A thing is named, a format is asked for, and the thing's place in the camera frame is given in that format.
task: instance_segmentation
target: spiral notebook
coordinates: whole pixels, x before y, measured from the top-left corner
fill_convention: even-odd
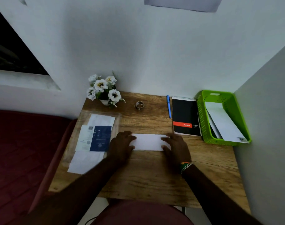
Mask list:
[[[174,133],[202,136],[195,99],[173,96],[172,109]]]

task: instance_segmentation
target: wall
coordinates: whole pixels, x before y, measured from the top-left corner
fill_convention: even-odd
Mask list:
[[[253,142],[235,149],[250,208],[285,224],[285,47],[235,92]]]
[[[76,117],[87,78],[112,70],[124,91],[234,92],[285,45],[285,0],[223,0],[216,13],[144,0],[0,0],[0,11],[61,89],[0,86],[2,109]]]

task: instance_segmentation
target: orange and green bracelet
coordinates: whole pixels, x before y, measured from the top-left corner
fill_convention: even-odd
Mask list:
[[[193,162],[182,162],[180,164],[180,174],[183,173],[184,170],[186,170],[188,167],[190,167],[193,164]]]

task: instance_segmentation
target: black cable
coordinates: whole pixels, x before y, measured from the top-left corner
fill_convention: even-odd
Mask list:
[[[91,221],[91,220],[93,220],[93,219],[95,219],[95,218],[97,218],[97,216],[96,216],[96,217],[93,217],[93,218],[90,219],[90,220],[87,220],[87,222],[86,222],[84,225],[86,225],[89,221]]]

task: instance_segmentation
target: pen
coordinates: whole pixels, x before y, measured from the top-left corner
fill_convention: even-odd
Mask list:
[[[167,107],[169,109],[169,118],[171,118],[171,105],[169,103],[169,95],[167,95],[166,98],[167,98]]]

